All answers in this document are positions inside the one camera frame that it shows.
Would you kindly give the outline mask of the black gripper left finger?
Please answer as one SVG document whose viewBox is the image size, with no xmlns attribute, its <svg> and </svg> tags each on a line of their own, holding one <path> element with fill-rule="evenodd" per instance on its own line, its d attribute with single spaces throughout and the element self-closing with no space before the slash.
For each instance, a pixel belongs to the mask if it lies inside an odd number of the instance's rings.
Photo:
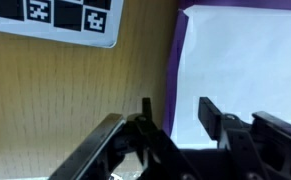
<svg viewBox="0 0 291 180">
<path fill-rule="evenodd" d="M 139 113 L 108 114 L 48 180 L 110 180 L 129 153 L 143 167 L 137 180 L 199 180 L 198 171 L 154 124 L 148 97 Z"/>
</svg>

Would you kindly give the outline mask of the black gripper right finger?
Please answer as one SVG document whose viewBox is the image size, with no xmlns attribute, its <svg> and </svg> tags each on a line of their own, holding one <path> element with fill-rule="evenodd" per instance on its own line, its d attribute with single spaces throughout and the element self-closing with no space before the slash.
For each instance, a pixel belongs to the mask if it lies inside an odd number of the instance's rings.
<svg viewBox="0 0 291 180">
<path fill-rule="evenodd" d="M 227 152 L 236 175 L 250 180 L 291 180 L 291 124 L 265 111 L 246 123 L 199 98 L 198 119 L 217 148 Z"/>
</svg>

